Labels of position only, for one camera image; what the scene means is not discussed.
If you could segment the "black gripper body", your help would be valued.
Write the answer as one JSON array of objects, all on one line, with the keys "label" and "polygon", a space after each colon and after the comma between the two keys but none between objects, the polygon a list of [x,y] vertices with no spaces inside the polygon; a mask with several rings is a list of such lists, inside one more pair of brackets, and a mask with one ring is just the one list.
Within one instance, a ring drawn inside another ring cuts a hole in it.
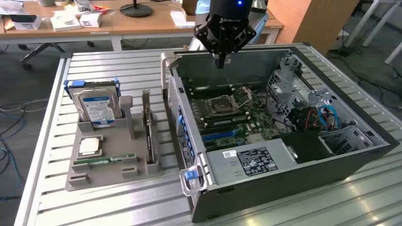
[{"label": "black gripper body", "polygon": [[240,27],[244,29],[250,25],[249,13],[252,10],[250,0],[213,0],[208,25],[216,38],[220,40],[222,48],[222,31],[226,27]]}]

